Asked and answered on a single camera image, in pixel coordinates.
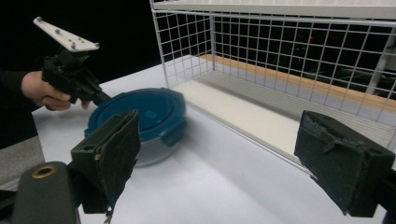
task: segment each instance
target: white plastic part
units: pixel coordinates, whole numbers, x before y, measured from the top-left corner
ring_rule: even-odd
[[[92,43],[78,35],[73,35],[66,30],[43,21],[41,17],[35,18],[33,23],[71,52],[99,49],[99,43]]]

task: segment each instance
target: human hand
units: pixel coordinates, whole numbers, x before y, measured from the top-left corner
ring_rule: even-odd
[[[36,105],[47,105],[51,109],[63,111],[70,108],[70,95],[58,91],[42,80],[41,71],[28,73],[22,80],[21,90]],[[90,102],[81,100],[81,106],[87,109]]]

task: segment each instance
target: wire rack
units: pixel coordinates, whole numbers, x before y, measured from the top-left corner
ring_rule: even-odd
[[[179,10],[153,19],[168,87],[221,72],[396,127],[396,21]]]

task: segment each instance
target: white tabletop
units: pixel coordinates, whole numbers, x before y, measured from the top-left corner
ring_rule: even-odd
[[[102,88],[115,96],[164,86],[157,65]],[[70,150],[83,139],[95,108],[34,113],[47,161],[71,161]],[[134,169],[112,223],[381,223],[383,208],[375,218],[345,217],[302,170],[189,106],[186,116],[189,127],[175,153]],[[83,224],[105,220],[79,211]]]

